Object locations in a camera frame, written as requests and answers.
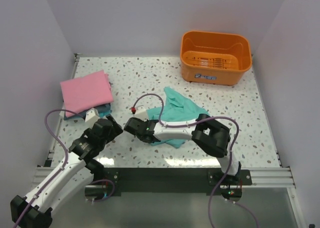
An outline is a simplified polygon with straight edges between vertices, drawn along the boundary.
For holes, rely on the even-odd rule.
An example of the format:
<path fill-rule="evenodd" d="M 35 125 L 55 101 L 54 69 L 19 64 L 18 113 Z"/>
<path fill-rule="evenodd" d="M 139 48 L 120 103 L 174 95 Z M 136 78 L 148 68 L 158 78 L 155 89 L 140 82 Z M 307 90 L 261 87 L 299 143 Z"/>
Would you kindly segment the mint green t-shirt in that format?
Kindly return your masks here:
<path fill-rule="evenodd" d="M 209 113 L 202 107 L 199 107 L 192 100 L 181 95 L 170 87 L 165 87 L 164 92 L 166 95 L 164 109 L 161 115 L 161 120 L 168 122 L 189 121 L 199 117 L 199 114 Z M 147 110 L 148 117 L 151 120 L 158 120 L 161 106 L 150 108 Z M 151 143 L 151 146 L 158 146 L 161 144 L 168 144 L 176 149 L 180 148 L 186 140 L 183 139 L 168 139 L 160 142 Z"/>

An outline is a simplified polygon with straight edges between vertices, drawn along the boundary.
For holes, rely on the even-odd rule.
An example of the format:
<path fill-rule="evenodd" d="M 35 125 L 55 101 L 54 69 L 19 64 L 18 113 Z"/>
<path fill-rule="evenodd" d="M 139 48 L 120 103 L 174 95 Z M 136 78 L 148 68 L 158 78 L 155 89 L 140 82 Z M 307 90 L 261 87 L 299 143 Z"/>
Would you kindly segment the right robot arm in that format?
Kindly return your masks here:
<path fill-rule="evenodd" d="M 172 122 L 131 117 L 124 130 L 148 144 L 167 140 L 193 141 L 207 155 L 217 158 L 227 184 L 233 185 L 241 178 L 241 163 L 233 155 L 240 128 L 229 117 L 202 113 L 197 119 Z"/>

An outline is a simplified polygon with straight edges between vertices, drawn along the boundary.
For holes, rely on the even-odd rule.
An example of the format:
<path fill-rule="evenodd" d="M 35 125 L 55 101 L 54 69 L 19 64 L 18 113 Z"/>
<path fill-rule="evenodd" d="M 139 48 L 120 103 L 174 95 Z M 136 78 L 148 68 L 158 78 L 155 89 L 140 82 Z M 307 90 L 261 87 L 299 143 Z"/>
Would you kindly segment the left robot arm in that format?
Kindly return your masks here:
<path fill-rule="evenodd" d="M 25 196 L 10 202 L 14 227 L 48 228 L 53 214 L 73 193 L 89 184 L 104 182 L 104 166 L 95 158 L 123 132 L 111 115 L 99 118 L 74 140 L 61 164 Z"/>

